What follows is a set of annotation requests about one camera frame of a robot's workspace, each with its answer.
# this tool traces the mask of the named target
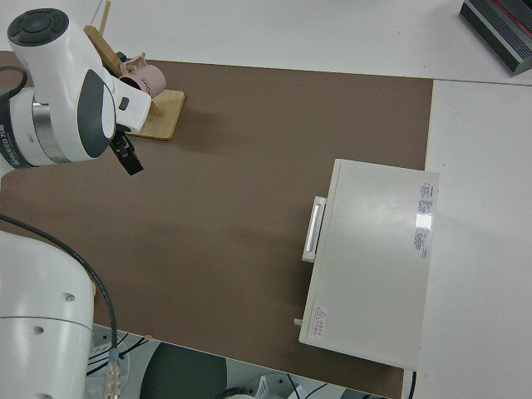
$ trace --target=warning label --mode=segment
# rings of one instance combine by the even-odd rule
[[[414,256],[417,258],[426,258],[426,251],[429,247],[435,190],[431,183],[424,183],[420,188],[416,229],[414,230]]]
[[[327,321],[328,310],[324,306],[315,306],[313,315],[313,324],[311,337],[316,339],[323,338],[325,331],[325,322]]]

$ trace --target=wooden stand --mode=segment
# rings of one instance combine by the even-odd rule
[[[113,52],[106,39],[95,27],[90,25],[87,25],[83,31],[89,37],[104,65],[111,70],[111,74],[115,77],[120,77],[120,58]],[[184,102],[184,92],[176,90],[163,91],[151,101],[150,112],[142,129],[138,133],[130,133],[129,135],[158,140],[171,139]]]

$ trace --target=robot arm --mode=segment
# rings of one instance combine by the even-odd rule
[[[150,96],[111,76],[64,12],[25,12],[8,36],[35,88],[0,94],[0,179],[13,169],[95,159],[109,145],[128,169],[133,149],[124,132],[142,127]],[[90,279],[78,262],[34,239],[0,231],[0,254],[2,397],[82,399]],[[105,398],[116,399],[113,349],[109,366]]]
[[[95,159],[113,140],[116,126],[133,132],[142,127],[150,96],[111,76],[64,12],[25,12],[7,34],[35,86],[9,99],[10,121],[5,116],[0,121],[8,143],[0,151],[13,169]]]

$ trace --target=white table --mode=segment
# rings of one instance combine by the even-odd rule
[[[3,0],[2,26],[44,4],[85,25],[98,0]],[[105,37],[154,59],[438,79],[426,168],[441,174],[441,192],[416,397],[528,397],[532,89],[509,85],[531,85],[532,71],[510,78],[458,18],[460,7],[114,0]],[[9,49],[4,37],[0,49]]]

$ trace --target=pink mug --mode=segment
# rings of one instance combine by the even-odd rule
[[[129,86],[148,93],[151,98],[158,96],[166,88],[163,72],[155,65],[148,65],[145,53],[120,64],[120,80]]]

